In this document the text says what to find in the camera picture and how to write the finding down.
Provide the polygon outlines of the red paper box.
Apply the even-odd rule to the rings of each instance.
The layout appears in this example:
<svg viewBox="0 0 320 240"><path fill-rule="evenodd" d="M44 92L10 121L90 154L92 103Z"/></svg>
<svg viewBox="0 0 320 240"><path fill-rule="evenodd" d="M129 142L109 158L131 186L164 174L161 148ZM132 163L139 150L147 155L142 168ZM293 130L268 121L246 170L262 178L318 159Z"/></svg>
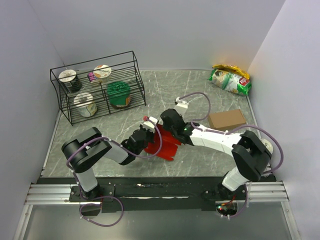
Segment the red paper box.
<svg viewBox="0 0 320 240"><path fill-rule="evenodd" d="M161 124L157 124L157 127L161 134L162 147L156 156L166 161L173 161L177 153L178 146L180 146L182 143L175 139L169 131L163 129ZM148 154L155 154L159 147L160 137L158 132L155 131L154 142L149 142L144 151Z"/></svg>

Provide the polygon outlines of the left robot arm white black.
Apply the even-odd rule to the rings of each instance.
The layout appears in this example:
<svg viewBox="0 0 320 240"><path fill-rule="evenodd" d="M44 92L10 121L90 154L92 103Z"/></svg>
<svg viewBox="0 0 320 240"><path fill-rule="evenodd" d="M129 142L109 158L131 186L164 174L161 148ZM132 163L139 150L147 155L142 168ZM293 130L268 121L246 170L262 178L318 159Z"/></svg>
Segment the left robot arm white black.
<svg viewBox="0 0 320 240"><path fill-rule="evenodd" d="M66 141L61 151L67 159L67 167L73 171L83 198L94 201L101 195L93 165L102 157L122 166L130 164L148 146L148 143L154 142L155 132L155 129L151 130L141 125L127 139L118 143L103 137L98 128L91 127Z"/></svg>

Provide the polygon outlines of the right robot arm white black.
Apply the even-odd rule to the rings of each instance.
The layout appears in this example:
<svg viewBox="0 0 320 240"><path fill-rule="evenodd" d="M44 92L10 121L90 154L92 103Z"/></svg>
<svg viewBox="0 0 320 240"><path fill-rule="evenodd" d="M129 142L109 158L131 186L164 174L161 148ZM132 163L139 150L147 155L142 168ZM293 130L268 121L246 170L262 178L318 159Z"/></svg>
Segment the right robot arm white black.
<svg viewBox="0 0 320 240"><path fill-rule="evenodd" d="M182 144L206 147L233 157L236 166L214 188L214 194L221 199L230 199L247 182L259 181L272 158L272 144L250 130L227 133L198 123L184 122L173 108L162 112L160 118L163 129Z"/></svg>

